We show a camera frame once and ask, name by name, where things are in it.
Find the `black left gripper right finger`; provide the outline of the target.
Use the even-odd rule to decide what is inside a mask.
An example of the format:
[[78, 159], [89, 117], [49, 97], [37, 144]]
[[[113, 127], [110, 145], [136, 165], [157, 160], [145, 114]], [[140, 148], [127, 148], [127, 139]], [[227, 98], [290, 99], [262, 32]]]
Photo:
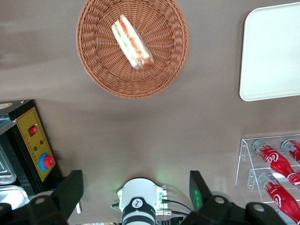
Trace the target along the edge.
[[221, 195], [213, 195], [199, 171], [190, 171], [189, 195], [194, 210], [183, 225], [285, 225], [270, 206], [249, 202], [245, 208]]

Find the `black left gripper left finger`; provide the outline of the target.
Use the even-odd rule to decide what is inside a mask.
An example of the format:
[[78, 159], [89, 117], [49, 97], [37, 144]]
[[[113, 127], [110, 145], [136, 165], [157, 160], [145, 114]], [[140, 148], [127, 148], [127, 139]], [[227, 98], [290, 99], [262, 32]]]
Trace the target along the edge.
[[13, 210], [9, 203], [0, 204], [2, 225], [67, 225], [83, 196], [83, 172], [73, 170], [50, 194], [40, 193], [28, 204]]

